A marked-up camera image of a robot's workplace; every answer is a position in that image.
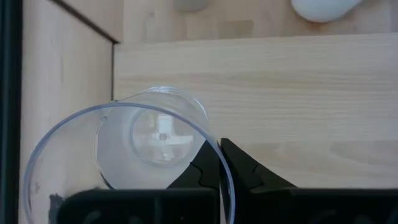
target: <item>wooden panel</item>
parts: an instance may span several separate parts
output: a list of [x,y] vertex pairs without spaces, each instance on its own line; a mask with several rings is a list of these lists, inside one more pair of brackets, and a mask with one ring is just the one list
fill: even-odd
[[122,45],[115,96],[204,104],[216,136],[302,187],[398,186],[398,34]]
[[[21,177],[30,153],[50,128],[74,112],[111,100],[112,71],[112,44],[52,1],[25,1],[24,27]],[[25,223],[22,209],[20,223]]]
[[125,0],[124,41],[398,32],[397,2],[364,0],[338,21],[316,24],[296,15],[291,0],[208,0],[198,12],[178,11],[175,0]]
[[124,0],[55,0],[75,8],[118,41],[123,41]]

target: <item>dark edge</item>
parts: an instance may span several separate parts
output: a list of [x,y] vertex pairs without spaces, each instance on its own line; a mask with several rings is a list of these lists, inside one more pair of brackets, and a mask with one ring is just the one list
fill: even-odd
[[111,100],[114,100],[114,45],[112,45],[112,55],[111,55]]
[[99,33],[99,35],[103,36],[105,39],[109,40],[113,44],[118,44],[119,43],[119,41],[114,39],[105,30],[101,29],[93,21],[91,21],[89,18],[84,16],[79,11],[77,11],[74,7],[72,7],[69,4],[65,3],[63,0],[52,0],[52,1],[55,2],[56,4],[58,4],[60,7],[62,7],[67,12],[69,12],[71,15],[76,17],[80,22],[86,24],[88,27],[92,28],[95,32]]
[[0,223],[18,223],[22,0],[0,1]]

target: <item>black plastic part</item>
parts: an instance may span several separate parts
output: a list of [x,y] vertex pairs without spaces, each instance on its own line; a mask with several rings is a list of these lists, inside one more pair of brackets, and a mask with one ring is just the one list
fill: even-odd
[[217,224],[217,191],[201,189],[89,190],[68,197],[58,224]]
[[0,1],[0,223],[18,222],[22,0]]
[[[222,139],[221,148],[234,179],[235,224],[398,224],[398,190],[300,189],[260,165],[230,140]],[[228,208],[223,172],[221,189]]]
[[178,177],[169,188],[209,187],[219,191],[220,159],[208,141],[203,143],[197,156],[188,168]]
[[[257,206],[254,205],[257,199],[253,195],[252,190],[275,190],[295,187],[290,182],[258,163],[229,139],[221,139],[221,151],[228,163],[234,181],[236,200],[235,223],[250,223],[248,220],[252,220],[253,207]],[[220,169],[220,171],[224,212],[227,217],[230,206],[228,185],[224,170]]]
[[245,222],[398,224],[398,190],[285,189],[254,194]]

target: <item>white egg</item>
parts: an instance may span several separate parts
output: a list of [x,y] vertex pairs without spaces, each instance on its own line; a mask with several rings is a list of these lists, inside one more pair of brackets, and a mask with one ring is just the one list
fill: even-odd
[[312,22],[329,22],[345,15],[362,0],[292,0],[294,10]]

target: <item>plastic cup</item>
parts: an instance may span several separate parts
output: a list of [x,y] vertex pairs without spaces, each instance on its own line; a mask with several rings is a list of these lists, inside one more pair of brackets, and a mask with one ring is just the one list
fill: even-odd
[[166,189],[208,141],[228,165],[208,130],[204,107],[176,88],[161,86],[79,111],[54,126],[34,149],[24,174],[22,203],[30,224],[48,223],[50,197],[88,189]]

